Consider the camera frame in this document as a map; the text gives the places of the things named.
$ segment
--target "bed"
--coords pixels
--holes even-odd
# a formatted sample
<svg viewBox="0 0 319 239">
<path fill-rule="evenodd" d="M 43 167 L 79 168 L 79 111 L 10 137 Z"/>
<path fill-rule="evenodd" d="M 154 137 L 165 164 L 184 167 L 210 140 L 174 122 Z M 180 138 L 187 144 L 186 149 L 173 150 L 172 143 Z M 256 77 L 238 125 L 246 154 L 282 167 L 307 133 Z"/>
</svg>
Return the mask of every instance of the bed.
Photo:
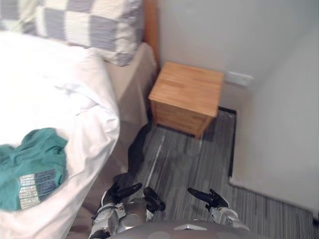
<svg viewBox="0 0 319 239">
<path fill-rule="evenodd" d="M 100 107 L 100 110 L 96 112 L 93 112 L 95 109 L 88 110 L 94 117 L 98 118 L 98 123 L 95 122 L 96 129 L 93 127 L 90 130 L 103 131 L 107 128 L 107 132 L 100 134 L 100 137 L 104 137 L 102 140 L 104 145 L 101 145 L 99 149 L 95 148 L 98 151 L 95 152 L 93 157 L 97 158 L 94 165 L 96 168 L 92 169 L 92 164 L 89 163 L 82 165 L 81 170 L 86 173 L 77 181 L 68 181 L 65 184 L 69 185 L 68 190 L 72 189 L 72 186 L 76 189 L 78 187 L 77 184 L 85 184 L 85 187 L 82 187 L 81 190 L 74 190 L 71 193 L 73 197 L 78 195 L 76 203 L 74 203 L 75 201 L 68 201 L 68 204 L 64 204 L 63 199 L 59 197 L 62 189 L 58 189 L 49 199 L 33 208 L 14 213 L 0 211 L 1 238 L 65 238 L 67 235 L 68 238 L 87 238 L 91 226 L 90 217 L 99 205 L 101 195 L 113 183 L 114 176 L 127 172 L 128 148 L 139 130 L 148 122 L 147 96 L 157 74 L 159 58 L 156 1 L 144 0 L 144 11 L 145 29 L 143 43 L 139 45 L 128 65 L 117 66 L 110 62 L 104 62 L 102 67 L 101 62 L 94 55 L 88 54 L 88 57 L 91 57 L 90 59 L 94 62 L 95 76 L 96 72 L 99 72 L 98 75 L 100 76 L 97 77 L 96 81 L 89 81 L 88 79 L 91 79 L 91 76 L 86 76 L 86 86 L 88 88 L 85 88 L 85 90 L 87 90 L 87 95 L 97 96 L 95 104 Z M 30 28 L 31 26 L 26 24 L 23 27 Z M 108 79 L 111 86 L 105 83 L 103 79 Z M 15 137 L 23 135 L 31 127 L 55 126 L 52 122 L 37 123 L 28 125 L 24 132 Z M 92 133 L 88 132 L 88 127 L 84 128 L 86 128 L 85 133 L 78 133 L 78 135 L 73 135 L 72 137 L 69 136 L 67 130 L 61 130 L 60 133 L 68 137 L 69 140 L 78 140 L 80 142 L 82 140 L 79 140 L 79 138 L 85 138 L 87 134 L 89 144 L 95 144 L 96 139 L 92 137 Z M 68 171 L 70 171 L 69 174 L 72 174 L 72 169 L 68 168 Z M 77 215 L 76 212 L 81 204 L 82 206 Z M 40 212 L 44 212 L 48 206 L 52 209 L 43 214 L 46 219 L 39 220 L 39 217 L 41 217 Z M 26 221 L 31 219 L 29 217 L 30 214 L 33 214 L 34 217 L 32 226 L 26 223 Z"/>
</svg>

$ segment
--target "bed frame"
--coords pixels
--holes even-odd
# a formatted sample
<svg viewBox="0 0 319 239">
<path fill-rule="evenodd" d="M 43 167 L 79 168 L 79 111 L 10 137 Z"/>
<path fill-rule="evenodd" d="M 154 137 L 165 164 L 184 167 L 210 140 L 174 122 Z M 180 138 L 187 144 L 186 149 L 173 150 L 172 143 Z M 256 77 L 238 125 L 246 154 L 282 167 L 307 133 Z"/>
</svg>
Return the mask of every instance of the bed frame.
<svg viewBox="0 0 319 239">
<path fill-rule="evenodd" d="M 157 64 L 160 63 L 159 36 L 158 36 L 158 1 L 144 0 L 145 31 L 144 42 L 152 48 Z"/>
</svg>

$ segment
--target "white wall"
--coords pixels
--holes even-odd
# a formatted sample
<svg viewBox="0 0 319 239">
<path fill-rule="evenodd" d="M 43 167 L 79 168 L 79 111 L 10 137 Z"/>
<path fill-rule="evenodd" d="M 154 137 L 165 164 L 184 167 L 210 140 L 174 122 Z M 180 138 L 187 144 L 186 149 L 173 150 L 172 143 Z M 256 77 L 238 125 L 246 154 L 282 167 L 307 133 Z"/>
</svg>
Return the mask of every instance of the white wall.
<svg viewBox="0 0 319 239">
<path fill-rule="evenodd" d="M 319 31 L 314 27 L 238 114 L 231 182 L 319 210 Z"/>
<path fill-rule="evenodd" d="M 257 162 L 254 167 L 261 165 L 261 168 L 262 165 L 271 164 L 263 168 L 265 179 L 266 176 L 272 176 L 271 173 L 267 174 L 270 168 L 272 171 L 278 164 L 298 162 L 299 170 L 303 172 L 299 174 L 302 175 L 301 179 L 297 180 L 293 174 L 288 177 L 287 174 L 278 173 L 277 181 L 286 182 L 282 183 L 284 186 L 294 185 L 296 181 L 302 182 L 299 185 L 308 182 L 316 194 L 314 187 L 317 186 L 319 176 L 315 178 L 314 173 L 309 177 L 308 175 L 311 174 L 309 165 L 318 156 L 318 143 L 315 145 L 308 141 L 314 140 L 311 132 L 316 129 L 318 136 L 318 120 L 317 124 L 308 120 L 311 116 L 316 120 L 314 118 L 316 111 L 311 113 L 310 106 L 316 106 L 314 101 L 318 97 L 318 92 L 312 89 L 311 102 L 308 98 L 306 98 L 308 101 L 304 98 L 301 101 L 299 96 L 300 94 L 309 96 L 308 90 L 315 87 L 318 73 L 312 69 L 312 81 L 308 80 L 310 82 L 302 85 L 303 87 L 297 92 L 293 88 L 296 83 L 290 84 L 290 81 L 295 82 L 296 79 L 301 81 L 295 75 L 302 73 L 307 76 L 310 66 L 300 68 L 290 75 L 285 72 L 286 68 L 289 68 L 285 65 L 294 66 L 290 58 L 301 62 L 307 59 L 306 53 L 296 53 L 296 51 L 302 51 L 298 49 L 304 48 L 302 41 L 306 41 L 305 35 L 318 25 L 318 0 L 159 0 L 159 2 L 162 62 L 170 60 L 208 69 L 234 71 L 252 75 L 256 79 L 252 92 L 226 84 L 222 93 L 221 105 L 238 111 L 238 120 L 242 122 L 238 125 L 238 132 L 247 132 L 240 142 L 236 140 L 235 164 L 244 164 L 247 169 L 241 170 L 248 175 L 252 173 L 252 169 L 247 166 L 250 162 Z M 315 50 L 312 53 L 312 57 L 315 58 Z M 273 94 L 276 94 L 276 97 L 270 96 L 273 100 L 267 101 L 265 96 L 271 94 L 270 90 L 274 90 Z M 294 94 L 289 95 L 290 90 L 293 90 Z M 290 96 L 290 100 L 282 102 L 286 95 Z M 299 107 L 306 103 L 310 105 L 297 110 L 293 107 L 296 102 L 300 103 Z M 266 115 L 272 115 L 273 118 L 269 120 L 273 122 L 268 130 L 262 131 L 267 122 L 264 119 Z M 296 129 L 291 129 L 292 123 L 286 128 L 288 118 L 294 118 L 298 123 Z M 283 135 L 278 137 L 278 129 L 282 128 L 285 129 Z M 264 138 L 266 141 L 273 141 L 271 145 L 265 143 Z M 242 153 L 251 147 L 252 142 L 256 151 L 248 155 Z M 274 145 L 277 145 L 275 152 L 271 153 Z M 293 155 L 298 155 L 299 158 L 292 159 Z M 283 169 L 280 167 L 277 171 L 282 172 Z M 266 192 L 263 189 L 260 191 L 305 207 L 313 208 L 315 200 L 318 201 L 317 195 L 309 196 L 311 199 L 307 202 L 295 199 L 296 195 L 291 199 L 290 192 L 298 190 L 292 187 L 286 187 L 285 190 L 286 195 Z M 297 194 L 300 196 L 303 192 L 305 190 L 300 190 Z"/>
</svg>

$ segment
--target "nightstand drawer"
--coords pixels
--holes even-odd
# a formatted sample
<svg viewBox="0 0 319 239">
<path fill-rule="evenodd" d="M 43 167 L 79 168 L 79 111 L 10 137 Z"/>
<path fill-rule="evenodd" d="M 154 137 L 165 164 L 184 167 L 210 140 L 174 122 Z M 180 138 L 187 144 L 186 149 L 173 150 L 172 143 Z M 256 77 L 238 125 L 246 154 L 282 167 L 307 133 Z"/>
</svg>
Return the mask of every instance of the nightstand drawer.
<svg viewBox="0 0 319 239">
<path fill-rule="evenodd" d="M 158 124 L 190 134 L 198 134 L 207 120 L 205 115 L 158 102 L 152 102 L 152 109 Z"/>
</svg>

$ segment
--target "wooden nightstand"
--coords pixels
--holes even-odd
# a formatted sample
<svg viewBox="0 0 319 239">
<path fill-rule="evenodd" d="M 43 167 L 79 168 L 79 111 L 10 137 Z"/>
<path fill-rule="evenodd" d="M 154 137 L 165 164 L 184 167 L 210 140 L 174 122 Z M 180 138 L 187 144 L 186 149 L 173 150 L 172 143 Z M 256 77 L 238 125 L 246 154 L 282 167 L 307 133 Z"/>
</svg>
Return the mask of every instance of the wooden nightstand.
<svg viewBox="0 0 319 239">
<path fill-rule="evenodd" d="M 149 95 L 155 124 L 200 138 L 217 116 L 222 72 L 166 62 Z"/>
</svg>

